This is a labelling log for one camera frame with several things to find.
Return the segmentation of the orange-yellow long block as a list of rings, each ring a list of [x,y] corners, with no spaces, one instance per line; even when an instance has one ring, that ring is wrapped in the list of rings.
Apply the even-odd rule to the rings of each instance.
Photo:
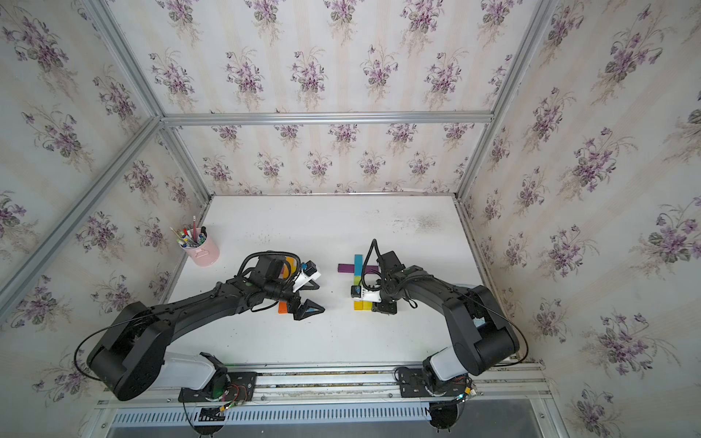
[[[285,268],[286,268],[286,270],[285,270],[286,277],[292,277],[297,270],[297,267],[295,265],[292,265],[292,264],[286,264]]]

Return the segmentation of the teal long block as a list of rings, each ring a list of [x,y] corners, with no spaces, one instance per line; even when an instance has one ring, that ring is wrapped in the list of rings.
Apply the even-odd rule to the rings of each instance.
[[[353,275],[354,277],[361,277],[363,274],[363,255],[355,255],[353,263]]]

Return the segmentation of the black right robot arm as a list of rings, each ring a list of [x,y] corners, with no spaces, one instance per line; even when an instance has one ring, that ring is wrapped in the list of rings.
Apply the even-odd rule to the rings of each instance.
[[[443,315],[451,344],[423,362],[428,386],[479,375],[520,350],[516,328],[490,289],[447,283],[419,266],[405,266],[393,251],[377,257],[379,279],[372,290],[380,301],[372,310],[397,313],[397,303],[423,303]]]

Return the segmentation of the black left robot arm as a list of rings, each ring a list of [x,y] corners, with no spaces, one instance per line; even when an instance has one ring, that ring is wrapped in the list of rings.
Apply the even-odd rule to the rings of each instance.
[[[219,319],[260,310],[267,299],[286,304],[295,320],[321,314],[321,305],[300,297],[318,289],[320,275],[314,262],[290,252],[251,254],[235,276],[194,297],[151,307],[129,304],[98,331],[86,364],[121,402],[156,388],[179,388],[183,401],[221,401],[233,385],[226,365],[210,353],[175,354],[169,346]]]

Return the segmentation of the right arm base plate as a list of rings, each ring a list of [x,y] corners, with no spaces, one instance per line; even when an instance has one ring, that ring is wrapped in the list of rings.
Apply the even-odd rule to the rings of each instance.
[[[473,392],[473,381],[467,374],[458,375],[448,381],[440,381],[432,372],[419,368],[398,367],[394,379],[403,399],[469,396]]]

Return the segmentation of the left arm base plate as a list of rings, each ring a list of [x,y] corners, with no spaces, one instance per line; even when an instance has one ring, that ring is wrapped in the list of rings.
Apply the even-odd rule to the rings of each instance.
[[[228,372],[215,374],[201,390],[182,388],[180,403],[244,403],[251,402],[257,383],[256,372]]]

